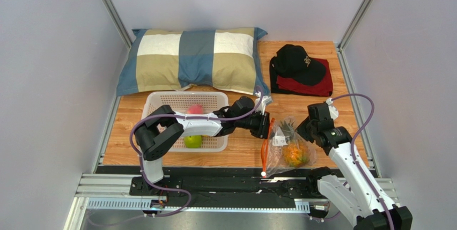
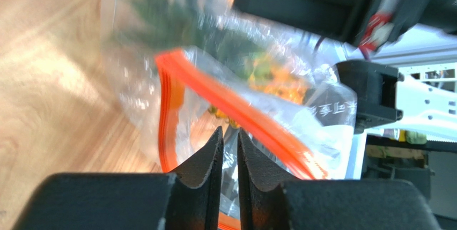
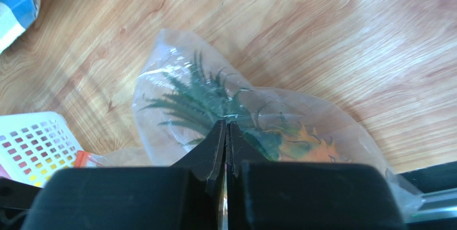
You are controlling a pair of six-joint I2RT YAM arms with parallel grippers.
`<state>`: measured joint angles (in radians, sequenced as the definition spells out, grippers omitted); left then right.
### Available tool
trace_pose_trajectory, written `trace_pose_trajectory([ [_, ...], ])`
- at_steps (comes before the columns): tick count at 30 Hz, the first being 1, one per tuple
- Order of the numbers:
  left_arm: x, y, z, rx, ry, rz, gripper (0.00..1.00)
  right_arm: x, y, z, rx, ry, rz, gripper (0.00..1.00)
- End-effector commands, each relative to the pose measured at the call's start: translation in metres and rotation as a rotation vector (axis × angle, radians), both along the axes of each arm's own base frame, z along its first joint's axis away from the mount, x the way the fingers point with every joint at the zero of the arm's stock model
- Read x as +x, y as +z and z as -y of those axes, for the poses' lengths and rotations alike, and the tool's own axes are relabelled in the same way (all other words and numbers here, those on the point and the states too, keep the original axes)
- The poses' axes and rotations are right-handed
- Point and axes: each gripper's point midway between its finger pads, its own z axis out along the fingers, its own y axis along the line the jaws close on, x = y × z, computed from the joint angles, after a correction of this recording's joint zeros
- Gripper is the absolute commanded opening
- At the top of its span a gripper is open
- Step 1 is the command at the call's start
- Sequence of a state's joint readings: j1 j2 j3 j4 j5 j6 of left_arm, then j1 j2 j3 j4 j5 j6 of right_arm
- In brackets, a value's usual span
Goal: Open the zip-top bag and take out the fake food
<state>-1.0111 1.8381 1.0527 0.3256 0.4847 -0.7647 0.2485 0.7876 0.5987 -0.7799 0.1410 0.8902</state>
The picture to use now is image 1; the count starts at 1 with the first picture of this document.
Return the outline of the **orange fake pineapple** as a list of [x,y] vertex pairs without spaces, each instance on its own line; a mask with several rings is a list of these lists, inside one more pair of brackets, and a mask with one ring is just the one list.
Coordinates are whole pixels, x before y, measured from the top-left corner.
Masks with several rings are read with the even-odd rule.
[[280,128],[285,136],[286,145],[282,148],[282,155],[289,167],[299,168],[310,161],[310,152],[306,142],[297,134],[290,120],[280,121]]

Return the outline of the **clear zip top bag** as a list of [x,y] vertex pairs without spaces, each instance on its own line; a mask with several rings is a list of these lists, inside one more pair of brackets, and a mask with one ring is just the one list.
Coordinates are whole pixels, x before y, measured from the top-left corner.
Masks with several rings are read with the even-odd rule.
[[261,177],[266,179],[276,174],[312,166],[317,161],[315,147],[296,131],[295,118],[272,119],[267,139],[261,146]]

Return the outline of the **pink fake peach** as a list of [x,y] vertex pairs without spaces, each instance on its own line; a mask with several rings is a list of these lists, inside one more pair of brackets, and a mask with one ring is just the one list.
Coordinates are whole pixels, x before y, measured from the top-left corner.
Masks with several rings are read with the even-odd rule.
[[201,115],[204,114],[204,108],[200,104],[194,104],[188,107],[186,114]]

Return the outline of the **green fake apple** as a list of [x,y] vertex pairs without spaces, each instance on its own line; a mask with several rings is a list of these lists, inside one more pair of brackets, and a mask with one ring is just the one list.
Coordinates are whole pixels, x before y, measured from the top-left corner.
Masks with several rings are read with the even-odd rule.
[[201,135],[186,136],[183,142],[188,149],[199,149],[203,143],[203,137]]

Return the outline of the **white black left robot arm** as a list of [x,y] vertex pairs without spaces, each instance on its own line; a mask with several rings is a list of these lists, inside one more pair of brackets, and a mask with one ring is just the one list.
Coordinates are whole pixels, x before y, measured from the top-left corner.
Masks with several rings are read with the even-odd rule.
[[267,95],[252,100],[241,97],[233,105],[208,114],[183,114],[170,105],[162,105],[131,130],[129,141],[139,155],[144,179],[151,183],[164,177],[162,157],[181,137],[223,137],[236,128],[249,130],[251,135],[266,139],[270,126],[267,105],[272,103]]

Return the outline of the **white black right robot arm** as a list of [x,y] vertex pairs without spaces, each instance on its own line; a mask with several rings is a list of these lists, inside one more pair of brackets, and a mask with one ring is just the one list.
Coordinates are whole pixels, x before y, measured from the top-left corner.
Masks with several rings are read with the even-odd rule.
[[411,229],[410,210],[397,205],[370,173],[347,129],[334,125],[336,108],[323,102],[307,110],[298,133],[322,148],[348,183],[344,186],[328,168],[319,168],[314,175],[318,193],[337,207],[353,229]]

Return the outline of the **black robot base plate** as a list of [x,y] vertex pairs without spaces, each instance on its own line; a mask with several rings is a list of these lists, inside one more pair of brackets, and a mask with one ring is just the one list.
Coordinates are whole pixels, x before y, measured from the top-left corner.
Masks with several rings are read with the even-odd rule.
[[127,193],[159,198],[167,207],[216,207],[233,209],[291,209],[295,199],[324,201],[314,175],[317,169],[294,169],[262,179],[259,168],[164,167],[159,190],[141,180],[139,166],[100,166],[97,174],[131,174]]

